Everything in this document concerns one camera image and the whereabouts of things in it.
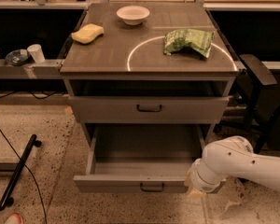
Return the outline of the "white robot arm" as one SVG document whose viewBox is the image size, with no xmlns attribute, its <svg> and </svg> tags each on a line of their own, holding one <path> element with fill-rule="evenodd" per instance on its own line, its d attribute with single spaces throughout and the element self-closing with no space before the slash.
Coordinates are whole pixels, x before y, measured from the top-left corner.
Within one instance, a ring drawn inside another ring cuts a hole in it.
<svg viewBox="0 0 280 224">
<path fill-rule="evenodd" d="M 189 193 L 216 193 L 229 176 L 280 192 L 280 157 L 254 153 L 242 136 L 217 140 L 190 166 L 184 185 Z"/>
</svg>

